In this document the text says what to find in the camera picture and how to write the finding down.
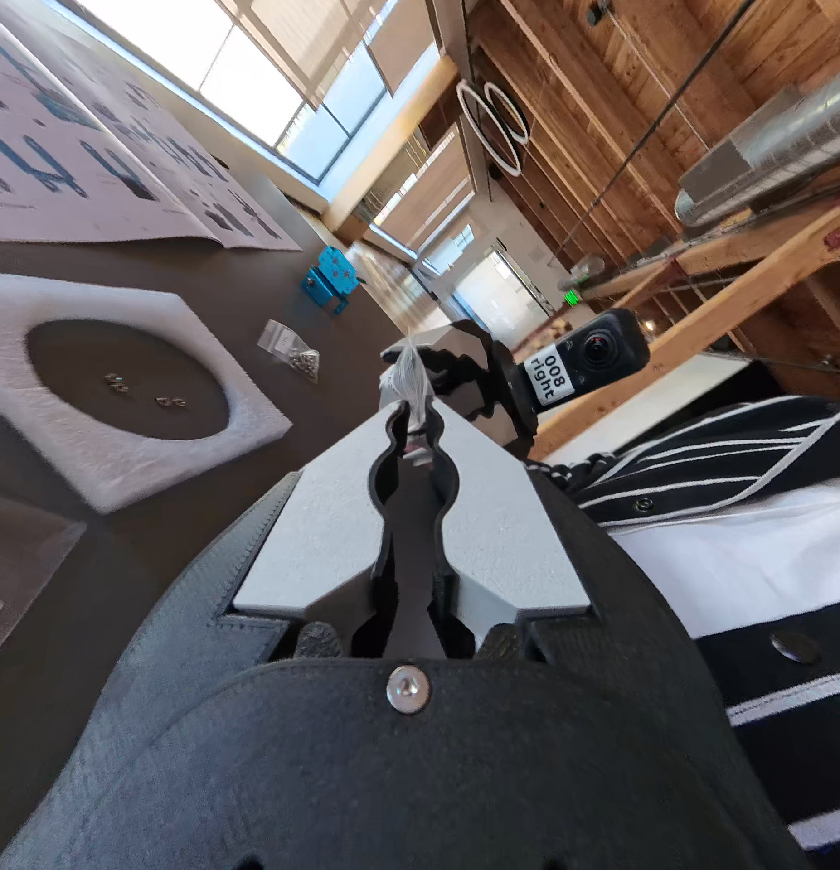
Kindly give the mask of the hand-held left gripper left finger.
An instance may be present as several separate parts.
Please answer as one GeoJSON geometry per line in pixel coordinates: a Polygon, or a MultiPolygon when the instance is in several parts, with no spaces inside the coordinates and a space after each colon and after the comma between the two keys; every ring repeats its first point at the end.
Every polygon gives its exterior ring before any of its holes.
{"type": "Polygon", "coordinates": [[[348,654],[382,656],[399,602],[385,506],[409,420],[394,401],[305,465],[233,598],[238,613],[323,622],[348,654]]]}

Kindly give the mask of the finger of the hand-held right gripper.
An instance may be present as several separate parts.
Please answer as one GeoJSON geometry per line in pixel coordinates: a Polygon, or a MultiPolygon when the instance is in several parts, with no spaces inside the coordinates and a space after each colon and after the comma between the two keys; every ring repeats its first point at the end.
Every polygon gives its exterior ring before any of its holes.
{"type": "Polygon", "coordinates": [[[381,354],[388,368],[381,376],[381,397],[394,398],[393,369],[412,344],[436,397],[451,408],[512,407],[508,375],[510,349],[471,319],[458,320],[392,344],[381,354]]]}
{"type": "Polygon", "coordinates": [[[530,387],[520,380],[434,381],[436,397],[508,452],[529,452],[537,414],[530,387]]]}

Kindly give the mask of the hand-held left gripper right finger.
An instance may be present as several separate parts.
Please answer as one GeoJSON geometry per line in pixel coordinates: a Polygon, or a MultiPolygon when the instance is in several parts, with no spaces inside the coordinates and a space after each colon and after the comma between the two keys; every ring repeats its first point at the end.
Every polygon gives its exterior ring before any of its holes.
{"type": "Polygon", "coordinates": [[[523,463],[427,402],[434,524],[428,612],[447,658],[473,658],[498,625],[588,613],[588,593],[523,463]]]}

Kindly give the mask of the puffy clear screw bag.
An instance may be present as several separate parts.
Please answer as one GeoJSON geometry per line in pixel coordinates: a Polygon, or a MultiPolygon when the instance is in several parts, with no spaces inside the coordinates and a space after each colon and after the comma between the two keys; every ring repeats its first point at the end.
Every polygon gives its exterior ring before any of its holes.
{"type": "Polygon", "coordinates": [[[433,462],[427,440],[427,406],[435,393],[420,349],[413,336],[388,348],[382,359],[389,360],[390,364],[379,383],[381,409],[396,401],[408,405],[408,437],[403,457],[415,468],[433,462]]]}

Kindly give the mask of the white foam frame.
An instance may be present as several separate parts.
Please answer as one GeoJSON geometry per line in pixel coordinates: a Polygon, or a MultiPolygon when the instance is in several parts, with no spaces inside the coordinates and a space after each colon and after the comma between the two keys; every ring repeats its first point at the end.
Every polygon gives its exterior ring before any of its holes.
{"type": "Polygon", "coordinates": [[[104,514],[273,442],[292,425],[174,293],[3,273],[0,415],[104,514]],[[227,399],[226,428],[197,440],[155,439],[108,425],[59,398],[35,373],[26,337],[41,324],[81,319],[140,330],[202,364],[227,399]]]}

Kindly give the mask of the person's right forearm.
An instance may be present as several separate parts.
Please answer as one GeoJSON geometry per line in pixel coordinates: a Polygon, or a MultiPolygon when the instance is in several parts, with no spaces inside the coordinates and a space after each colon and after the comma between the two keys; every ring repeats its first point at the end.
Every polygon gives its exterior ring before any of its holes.
{"type": "Polygon", "coordinates": [[[573,464],[528,460],[529,472],[539,473],[564,493],[575,494],[619,474],[648,471],[744,449],[753,440],[748,431],[760,415],[762,402],[742,402],[666,430],[622,453],[594,453],[573,464]]]}

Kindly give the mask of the dark desk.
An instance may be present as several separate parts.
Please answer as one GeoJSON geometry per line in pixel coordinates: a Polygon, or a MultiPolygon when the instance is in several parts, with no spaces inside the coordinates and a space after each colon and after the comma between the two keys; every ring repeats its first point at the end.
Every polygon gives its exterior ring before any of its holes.
{"type": "Polygon", "coordinates": [[[0,242],[0,272],[181,296],[293,425],[258,451],[97,517],[0,416],[0,494],[87,524],[0,647],[0,854],[65,766],[115,662],[165,589],[286,473],[376,410],[379,352],[400,336],[365,290],[335,318],[315,306],[298,284],[323,242],[282,192],[286,181],[273,181],[275,169],[200,110],[139,78],[302,252],[227,250],[197,239],[0,242]],[[257,346],[269,320],[317,350],[317,384],[257,346]]]}

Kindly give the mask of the thick wooden column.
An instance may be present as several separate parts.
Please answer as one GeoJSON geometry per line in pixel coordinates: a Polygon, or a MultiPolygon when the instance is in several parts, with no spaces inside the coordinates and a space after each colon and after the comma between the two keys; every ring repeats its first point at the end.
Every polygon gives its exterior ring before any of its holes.
{"type": "Polygon", "coordinates": [[[651,344],[639,373],[580,397],[542,424],[531,459],[541,461],[675,371],[727,332],[840,257],[840,204],[825,212],[651,344]]]}

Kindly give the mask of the flat labelled screw bag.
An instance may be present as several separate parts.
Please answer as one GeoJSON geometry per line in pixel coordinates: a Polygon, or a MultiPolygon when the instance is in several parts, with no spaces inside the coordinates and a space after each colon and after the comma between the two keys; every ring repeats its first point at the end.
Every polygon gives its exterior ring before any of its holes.
{"type": "Polygon", "coordinates": [[[286,325],[269,320],[257,346],[309,382],[319,382],[320,354],[286,325]]]}

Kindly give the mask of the flat clear labelled bag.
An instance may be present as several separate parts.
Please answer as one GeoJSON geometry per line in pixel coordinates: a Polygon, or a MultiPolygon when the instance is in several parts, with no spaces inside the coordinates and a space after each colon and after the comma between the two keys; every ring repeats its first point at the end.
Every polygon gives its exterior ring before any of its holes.
{"type": "Polygon", "coordinates": [[[86,528],[0,496],[0,647],[86,528]]]}

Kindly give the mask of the open instruction booklet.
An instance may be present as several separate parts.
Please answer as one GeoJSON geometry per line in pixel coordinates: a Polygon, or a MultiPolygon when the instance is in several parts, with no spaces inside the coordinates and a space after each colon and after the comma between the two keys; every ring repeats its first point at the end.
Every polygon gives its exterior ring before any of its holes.
{"type": "Polygon", "coordinates": [[[301,251],[139,81],[39,2],[0,2],[0,241],[196,237],[301,251]]]}

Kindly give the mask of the blue metal bracket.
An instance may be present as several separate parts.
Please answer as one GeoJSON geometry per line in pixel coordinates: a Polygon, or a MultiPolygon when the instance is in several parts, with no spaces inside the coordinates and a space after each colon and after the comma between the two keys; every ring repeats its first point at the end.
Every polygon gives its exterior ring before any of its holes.
{"type": "Polygon", "coordinates": [[[303,277],[300,287],[319,308],[337,316],[348,306],[350,294],[365,284],[345,254],[327,246],[303,277]]]}

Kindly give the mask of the metal air duct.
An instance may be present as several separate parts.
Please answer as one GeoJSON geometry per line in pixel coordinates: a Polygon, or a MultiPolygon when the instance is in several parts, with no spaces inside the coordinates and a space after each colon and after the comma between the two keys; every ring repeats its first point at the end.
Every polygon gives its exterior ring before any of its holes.
{"type": "Polygon", "coordinates": [[[837,164],[840,73],[806,94],[787,86],[737,126],[680,178],[675,215],[713,223],[837,164]]]}

